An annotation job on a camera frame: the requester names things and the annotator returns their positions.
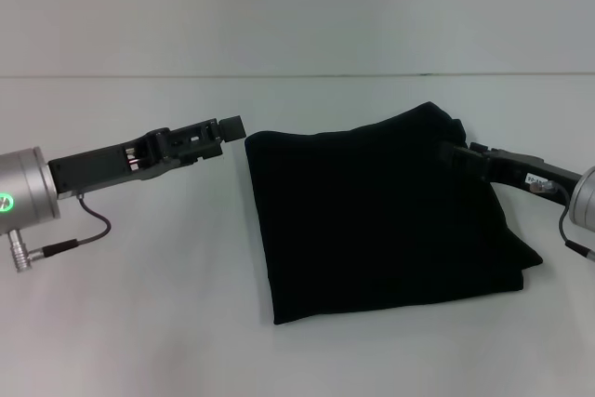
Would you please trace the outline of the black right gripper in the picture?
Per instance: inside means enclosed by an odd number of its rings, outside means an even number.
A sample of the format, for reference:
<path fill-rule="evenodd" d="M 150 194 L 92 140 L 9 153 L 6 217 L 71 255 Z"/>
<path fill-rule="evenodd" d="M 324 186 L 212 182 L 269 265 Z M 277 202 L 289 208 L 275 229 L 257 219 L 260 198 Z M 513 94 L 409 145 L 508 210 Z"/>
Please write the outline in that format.
<path fill-rule="evenodd" d="M 582 175 L 547 164 L 532 155 L 491 148 L 478 142 L 469 147 L 441 141 L 439 160 L 468 177 L 486 179 L 567 205 L 582 188 Z"/>

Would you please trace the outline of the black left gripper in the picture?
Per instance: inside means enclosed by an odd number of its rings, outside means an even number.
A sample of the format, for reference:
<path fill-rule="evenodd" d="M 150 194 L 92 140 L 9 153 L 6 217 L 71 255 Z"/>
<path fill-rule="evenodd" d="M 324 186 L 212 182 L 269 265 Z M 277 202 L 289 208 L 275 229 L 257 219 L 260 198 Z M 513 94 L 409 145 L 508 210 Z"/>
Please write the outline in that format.
<path fill-rule="evenodd" d="M 48 167 L 58 194 L 76 195 L 153 179 L 199 159 L 221 156 L 222 142 L 245 137 L 239 115 L 209 119 L 175 130 L 156 129 L 125 143 L 54 159 Z"/>

